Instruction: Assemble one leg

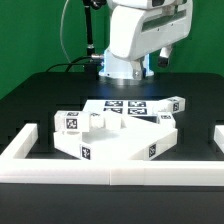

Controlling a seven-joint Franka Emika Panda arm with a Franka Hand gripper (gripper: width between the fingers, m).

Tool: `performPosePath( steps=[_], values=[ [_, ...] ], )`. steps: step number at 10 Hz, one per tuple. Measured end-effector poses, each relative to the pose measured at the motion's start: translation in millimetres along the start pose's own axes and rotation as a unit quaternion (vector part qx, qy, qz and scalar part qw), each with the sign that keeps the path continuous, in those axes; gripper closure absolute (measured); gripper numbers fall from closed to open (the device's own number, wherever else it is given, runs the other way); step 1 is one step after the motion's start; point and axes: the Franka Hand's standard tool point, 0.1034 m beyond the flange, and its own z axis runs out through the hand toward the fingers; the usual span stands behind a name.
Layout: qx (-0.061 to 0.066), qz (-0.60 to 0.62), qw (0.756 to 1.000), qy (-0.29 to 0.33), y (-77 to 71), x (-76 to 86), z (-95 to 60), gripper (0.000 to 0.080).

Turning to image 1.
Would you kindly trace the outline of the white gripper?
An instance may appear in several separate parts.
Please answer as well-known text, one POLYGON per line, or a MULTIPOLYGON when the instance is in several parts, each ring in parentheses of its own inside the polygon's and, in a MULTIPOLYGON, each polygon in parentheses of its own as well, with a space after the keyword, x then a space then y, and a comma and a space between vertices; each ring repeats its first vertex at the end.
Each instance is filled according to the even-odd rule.
POLYGON ((139 58, 162 48, 158 66, 167 67, 171 44, 190 32, 192 0, 112 0, 112 7, 110 50, 115 57, 131 61, 135 80, 143 78, 139 58))

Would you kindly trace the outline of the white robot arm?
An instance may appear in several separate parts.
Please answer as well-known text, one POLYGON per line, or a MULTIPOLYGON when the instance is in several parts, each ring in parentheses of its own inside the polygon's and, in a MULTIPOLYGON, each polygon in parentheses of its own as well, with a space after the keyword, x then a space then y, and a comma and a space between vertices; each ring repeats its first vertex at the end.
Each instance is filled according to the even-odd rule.
POLYGON ((142 80, 150 77, 149 54, 160 51, 167 66, 174 43, 190 32, 193 0, 106 0, 111 9, 110 42, 101 77, 142 80))

